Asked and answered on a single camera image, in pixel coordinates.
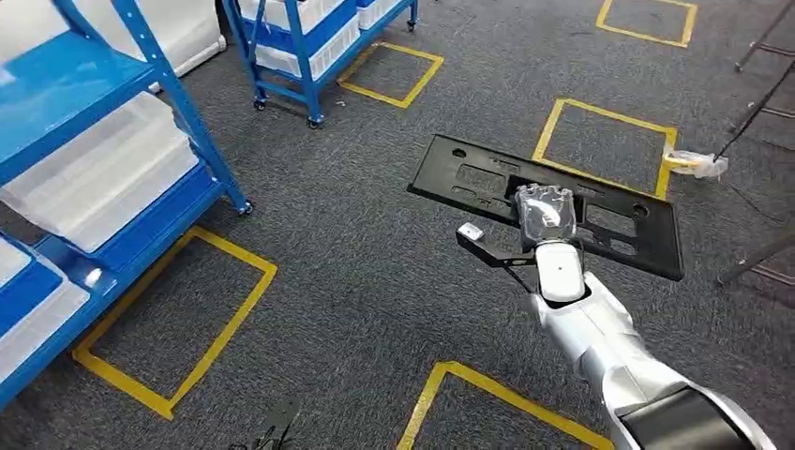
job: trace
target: shelf caster wheel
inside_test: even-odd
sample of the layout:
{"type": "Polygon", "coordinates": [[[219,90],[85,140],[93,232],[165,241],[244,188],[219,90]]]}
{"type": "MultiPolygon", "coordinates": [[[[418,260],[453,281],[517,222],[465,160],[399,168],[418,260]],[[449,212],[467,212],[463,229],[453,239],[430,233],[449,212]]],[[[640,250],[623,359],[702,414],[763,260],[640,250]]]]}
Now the shelf caster wheel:
{"type": "Polygon", "coordinates": [[[254,203],[251,200],[246,200],[246,208],[242,211],[238,211],[238,216],[251,216],[251,213],[254,212],[254,203]]]}

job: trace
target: black plastic panel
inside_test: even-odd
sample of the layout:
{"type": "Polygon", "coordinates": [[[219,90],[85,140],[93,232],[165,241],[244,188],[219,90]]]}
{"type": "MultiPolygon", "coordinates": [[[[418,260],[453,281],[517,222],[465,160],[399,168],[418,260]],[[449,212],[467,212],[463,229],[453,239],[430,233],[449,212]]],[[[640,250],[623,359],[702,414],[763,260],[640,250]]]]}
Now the black plastic panel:
{"type": "Polygon", "coordinates": [[[582,239],[585,251],[660,277],[682,279],[673,205],[651,196],[442,135],[434,136],[408,190],[518,227],[513,193],[518,186],[530,183],[575,192],[577,225],[592,233],[582,239]],[[634,232],[597,225],[589,206],[628,218],[635,225],[634,232]]]}

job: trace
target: yellow tape square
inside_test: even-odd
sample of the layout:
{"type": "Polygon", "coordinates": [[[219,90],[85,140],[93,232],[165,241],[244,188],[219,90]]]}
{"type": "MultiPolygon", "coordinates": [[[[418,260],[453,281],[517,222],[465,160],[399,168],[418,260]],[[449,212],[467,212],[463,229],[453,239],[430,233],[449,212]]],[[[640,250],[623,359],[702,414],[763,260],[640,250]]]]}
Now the yellow tape square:
{"type": "Polygon", "coordinates": [[[277,267],[270,262],[260,258],[253,253],[246,251],[235,244],[216,236],[211,232],[204,230],[200,227],[193,227],[188,230],[174,245],[169,248],[163,255],[150,267],[136,282],[125,292],[124,296],[119,300],[115,307],[105,316],[97,326],[91,330],[77,347],[72,350],[72,358],[80,364],[84,365],[87,369],[94,372],[99,378],[112,384],[118,389],[121,389],[131,397],[137,399],[155,413],[160,414],[168,420],[173,419],[172,409],[181,400],[185,394],[188,393],[199,379],[207,372],[213,361],[218,358],[223,348],[232,338],[232,335],[237,328],[243,323],[243,320],[251,312],[254,306],[263,296],[265,289],[271,284],[274,275],[276,274],[277,267]],[[190,371],[187,378],[177,388],[173,397],[165,398],[155,393],[148,387],[140,382],[129,377],[127,374],[112,366],[111,364],[97,358],[91,354],[91,346],[108,331],[113,323],[118,320],[119,316],[132,305],[132,302],[137,299],[141,293],[155,280],[155,278],[166,268],[166,266],[173,260],[177,253],[182,250],[188,242],[193,238],[198,237],[204,242],[216,247],[238,260],[252,265],[262,271],[262,278],[254,286],[254,289],[248,294],[246,301],[234,313],[232,319],[227,322],[223,330],[216,337],[210,348],[199,360],[199,363],[190,371]]]}
{"type": "Polygon", "coordinates": [[[673,45],[675,47],[686,48],[687,44],[690,43],[691,36],[693,36],[693,26],[696,23],[696,12],[698,12],[698,6],[693,5],[692,3],[677,2],[676,0],[650,0],[650,1],[668,3],[671,5],[687,8],[687,15],[684,17],[684,28],[682,29],[681,40],[661,39],[659,37],[644,35],[642,33],[637,33],[630,30],[624,30],[623,28],[617,28],[615,26],[610,26],[605,24],[605,19],[608,17],[608,12],[610,11],[610,6],[612,6],[613,4],[613,0],[605,0],[605,3],[602,4],[602,8],[599,10],[599,15],[596,17],[596,26],[602,28],[603,30],[612,31],[615,33],[621,33],[623,35],[631,36],[633,38],[645,39],[645,40],[650,40],[651,42],[658,42],[660,44],[667,44],[667,45],[673,45]]]}
{"type": "Polygon", "coordinates": [[[340,75],[339,79],[337,79],[337,83],[340,85],[340,87],[344,87],[345,89],[354,91],[355,93],[361,94],[363,96],[368,96],[370,98],[375,98],[376,100],[385,101],[390,105],[397,106],[398,108],[408,108],[409,105],[412,104],[414,99],[420,94],[420,91],[422,91],[425,85],[428,84],[428,82],[433,77],[433,75],[436,74],[436,71],[439,70],[439,66],[442,65],[442,62],[444,62],[444,58],[435,54],[420,52],[419,50],[410,49],[408,47],[403,47],[396,44],[390,44],[389,42],[378,41],[378,42],[373,42],[373,44],[370,45],[367,50],[363,51],[362,54],[360,54],[359,57],[356,58],[355,61],[353,61],[353,64],[351,64],[350,67],[346,68],[345,71],[342,72],[342,75],[340,75]],[[375,50],[379,47],[386,47],[387,49],[392,49],[398,52],[411,54],[431,61],[431,65],[426,70],[425,74],[423,74],[423,76],[420,77],[420,80],[417,82],[417,84],[414,85],[412,90],[409,91],[409,94],[407,94],[406,97],[404,97],[403,99],[385,96],[384,94],[379,94],[375,91],[371,91],[362,86],[357,86],[355,84],[348,82],[348,79],[351,78],[353,73],[357,69],[359,69],[362,66],[362,64],[365,63],[368,57],[373,52],[375,52],[375,50]]]}
{"type": "Polygon", "coordinates": [[[465,382],[474,384],[475,386],[490,393],[492,396],[499,398],[500,400],[503,400],[506,403],[515,406],[516,408],[519,408],[525,413],[532,415],[536,419],[541,420],[546,424],[552,425],[560,431],[590,445],[593,448],[600,450],[611,450],[613,448],[612,442],[610,442],[610,440],[604,436],[596,434],[577,422],[562,417],[555,412],[552,412],[529,401],[528,399],[520,396],[516,392],[508,389],[498,382],[495,382],[480,372],[472,370],[471,368],[455,361],[448,361],[444,363],[436,363],[433,366],[433,369],[430,371],[430,375],[427,377],[425,387],[423,388],[422,393],[420,393],[420,398],[417,399],[417,404],[414,406],[412,418],[409,419],[409,424],[406,426],[406,430],[403,431],[403,437],[401,437],[400,442],[397,443],[398,450],[409,450],[413,447],[414,440],[417,437],[417,433],[420,431],[420,427],[425,420],[425,416],[430,409],[430,405],[433,403],[433,399],[436,397],[436,393],[439,391],[439,386],[442,385],[444,375],[448,373],[459,377],[465,382]]]}
{"type": "Polygon", "coordinates": [[[589,105],[587,103],[574,100],[573,98],[558,98],[557,100],[555,100],[555,105],[552,107],[552,112],[549,113],[549,118],[547,119],[547,123],[544,125],[544,131],[541,132],[541,137],[538,139],[538,144],[535,146],[535,150],[532,152],[532,160],[545,164],[549,167],[554,167],[562,171],[574,173],[576,175],[584,176],[586,178],[591,178],[592,180],[596,180],[602,183],[607,183],[609,185],[616,186],[618,188],[628,189],[633,192],[637,192],[639,194],[656,197],[660,200],[665,200],[666,191],[668,191],[668,179],[670,178],[670,168],[671,168],[671,165],[666,162],[666,156],[674,150],[675,145],[676,145],[676,128],[674,127],[661,127],[659,125],[655,125],[649,122],[644,122],[634,117],[629,117],[628,115],[623,115],[617,112],[604,110],[597,106],[589,105]],[[651,131],[656,131],[658,133],[663,133],[666,136],[666,141],[663,145],[663,155],[660,161],[660,168],[657,171],[657,181],[654,185],[654,193],[643,192],[642,190],[634,189],[622,183],[610,181],[605,178],[601,178],[599,176],[592,175],[590,173],[580,171],[572,167],[568,167],[559,162],[546,159],[544,157],[544,153],[547,151],[549,140],[552,138],[552,131],[554,131],[555,127],[558,125],[558,118],[560,118],[561,112],[563,111],[563,106],[565,105],[575,106],[583,110],[590,111],[592,113],[601,114],[604,115],[605,117],[625,122],[627,124],[632,124],[637,127],[650,129],[651,131]]]}

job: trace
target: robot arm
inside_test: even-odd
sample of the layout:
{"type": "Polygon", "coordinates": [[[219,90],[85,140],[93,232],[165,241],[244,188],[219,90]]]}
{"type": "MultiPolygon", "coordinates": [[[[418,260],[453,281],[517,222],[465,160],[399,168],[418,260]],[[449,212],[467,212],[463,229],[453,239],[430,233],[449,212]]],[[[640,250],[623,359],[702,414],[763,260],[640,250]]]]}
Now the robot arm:
{"type": "MultiPolygon", "coordinates": [[[[571,191],[520,187],[516,205],[525,253],[498,256],[490,265],[534,259],[539,289],[531,294],[532,308],[600,398],[617,448],[775,448],[736,403],[654,358],[621,302],[592,273],[583,274],[570,244],[576,231],[571,191]]],[[[457,238],[481,259],[493,258],[472,224],[462,226],[457,238]]]]}

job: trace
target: floor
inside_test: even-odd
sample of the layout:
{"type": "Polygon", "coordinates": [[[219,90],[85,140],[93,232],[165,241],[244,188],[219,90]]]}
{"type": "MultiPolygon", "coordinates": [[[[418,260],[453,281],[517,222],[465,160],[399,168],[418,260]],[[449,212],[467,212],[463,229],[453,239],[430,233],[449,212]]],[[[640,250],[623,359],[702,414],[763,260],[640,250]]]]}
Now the floor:
{"type": "MultiPolygon", "coordinates": [[[[338,86],[323,91],[323,129],[278,105],[256,112],[235,48],[184,79],[243,190],[206,230],[278,267],[273,282],[203,378],[166,420],[58,357],[0,412],[0,448],[227,448],[263,433],[279,402],[301,404],[300,448],[394,447],[434,364],[456,361],[599,434],[598,402],[528,310],[524,291],[456,245],[472,221],[506,246],[515,230],[405,191],[434,133],[528,157],[556,98],[574,98],[678,131],[682,150],[711,153],[730,120],[788,61],[733,62],[778,10],[775,0],[690,0],[686,48],[595,26],[602,0],[422,0],[409,34],[383,40],[444,58],[406,109],[338,86]]],[[[679,40],[685,11],[614,0],[606,24],[679,40]]],[[[795,42],[795,17],[771,41],[795,42]]],[[[429,62],[380,48],[350,79],[400,96],[429,62]]],[[[776,98],[795,104],[795,85],[776,98]]],[[[563,110],[546,156],[653,188],[662,138],[577,108],[563,110]]],[[[795,209],[795,127],[759,119],[719,179],[672,175],[685,278],[671,282],[589,256],[586,264],[631,311],[649,349],[697,383],[734,398],[781,448],[795,446],[795,313],[791,289],[754,274],[725,288],[715,276],[770,242],[795,209]],[[750,200],[754,206],[743,199],[750,200]]],[[[36,232],[3,213],[4,229],[36,232]]],[[[784,253],[771,265],[792,273],[784,253]]],[[[191,240],[92,347],[169,397],[261,274],[191,240]]],[[[418,447],[571,447],[578,441],[459,377],[447,375],[416,435],[418,447]]]]}

